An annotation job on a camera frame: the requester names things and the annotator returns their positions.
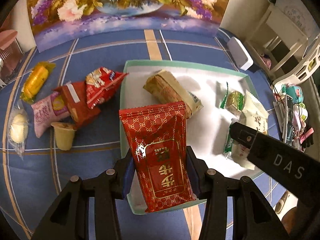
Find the floral painting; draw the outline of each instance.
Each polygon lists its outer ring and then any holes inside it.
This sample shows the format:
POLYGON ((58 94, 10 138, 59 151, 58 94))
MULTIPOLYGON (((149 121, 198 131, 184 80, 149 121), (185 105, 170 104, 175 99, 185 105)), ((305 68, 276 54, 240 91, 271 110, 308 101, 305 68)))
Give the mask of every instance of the floral painting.
POLYGON ((27 0, 39 51, 102 32, 165 29, 215 36, 229 0, 27 0))

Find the blue tablecloth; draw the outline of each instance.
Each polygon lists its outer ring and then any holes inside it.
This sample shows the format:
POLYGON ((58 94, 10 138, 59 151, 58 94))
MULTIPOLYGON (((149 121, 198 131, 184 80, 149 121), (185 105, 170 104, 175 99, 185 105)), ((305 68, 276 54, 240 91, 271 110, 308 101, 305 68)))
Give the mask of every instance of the blue tablecloth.
MULTIPOLYGON (((198 34, 163 31, 168 50, 162 42, 159 31, 154 31, 162 59, 181 60, 215 65, 237 70, 226 46, 228 37, 218 32, 216 38, 198 34)), ((94 69, 105 66, 122 71, 126 60, 150 59, 145 33, 122 31, 103 33, 64 43, 39 53, 32 49, 26 53, 20 66, 21 76, 0 91, 0 127, 17 102, 21 87, 28 73, 39 61, 56 63, 37 99, 52 93, 52 89, 67 81, 84 80, 94 69)), ((274 97, 267 79, 261 70, 249 74, 264 107, 269 111, 269 134, 279 139, 274 97)), ((53 131, 48 129, 40 139, 33 130, 33 112, 24 104, 30 119, 29 135, 23 160, 15 154, 3 135, 0 147, 3 154, 0 161, 0 208, 9 224, 21 239, 30 239, 40 219, 66 185, 72 175, 82 179, 92 178, 113 167, 120 158, 119 142, 119 91, 109 102, 102 105, 98 119, 86 128, 77 131, 72 149, 62 152, 53 145, 53 131)), ((275 206, 285 189, 268 175, 262 174, 255 183, 275 206)), ((116 201, 120 228, 124 240, 134 239, 190 239, 190 230, 183 210, 148 215, 133 215, 126 200, 116 201)), ((201 219, 205 204, 199 205, 201 219)), ((227 239, 232 239, 232 199, 228 198, 227 239)), ((93 211, 90 212, 91 239, 94 236, 93 211)))

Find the white tray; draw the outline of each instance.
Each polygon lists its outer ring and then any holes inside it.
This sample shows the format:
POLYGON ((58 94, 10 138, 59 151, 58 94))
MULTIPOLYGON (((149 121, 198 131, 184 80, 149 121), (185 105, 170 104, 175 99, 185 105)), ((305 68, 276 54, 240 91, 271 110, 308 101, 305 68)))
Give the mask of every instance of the white tray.
MULTIPOLYGON (((121 86, 120 109, 159 104, 149 92, 143 89, 146 80, 153 73, 165 69, 170 71, 179 83, 200 98, 204 108, 187 120, 187 145, 191 145, 195 155, 205 160, 209 168, 216 169, 226 177, 239 179, 246 175, 254 179, 261 170, 242 168, 223 155, 231 119, 235 116, 226 109, 220 109, 228 82, 229 91, 257 93, 248 75, 225 68, 182 61, 128 60, 124 72, 129 73, 121 86)), ((120 123, 121 156, 129 149, 122 123, 120 123)), ((128 202, 134 214, 145 214, 147 208, 137 175, 134 175, 128 202)), ((162 212, 181 209, 204 202, 191 201, 168 208, 162 212)))

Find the red snack package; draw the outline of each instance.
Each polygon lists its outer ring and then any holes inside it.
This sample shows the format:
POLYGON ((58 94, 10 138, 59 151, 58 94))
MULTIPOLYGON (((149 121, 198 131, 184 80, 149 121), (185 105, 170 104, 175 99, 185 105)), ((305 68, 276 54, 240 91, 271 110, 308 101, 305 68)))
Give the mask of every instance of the red snack package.
POLYGON ((155 212, 193 197, 186 170, 183 101, 119 110, 148 208, 155 212))
POLYGON ((101 67, 92 71, 85 78, 87 105, 93 109, 95 105, 108 101, 119 88, 128 73, 120 73, 101 67))
POLYGON ((84 81, 67 83, 54 90, 61 94, 63 102, 76 123, 76 129, 91 123, 101 112, 98 107, 88 108, 84 81))

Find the wall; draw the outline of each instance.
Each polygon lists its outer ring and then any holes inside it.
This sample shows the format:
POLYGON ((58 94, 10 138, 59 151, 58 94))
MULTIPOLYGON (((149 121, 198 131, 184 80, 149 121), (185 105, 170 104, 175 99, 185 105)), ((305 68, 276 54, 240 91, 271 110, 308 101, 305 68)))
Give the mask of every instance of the wall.
MULTIPOLYGON (((221 27, 244 39, 268 8, 267 0, 230 0, 221 27)), ((27 0, 19 0, 13 9, 13 26, 18 31, 18 41, 24 51, 36 44, 28 19, 27 0)))

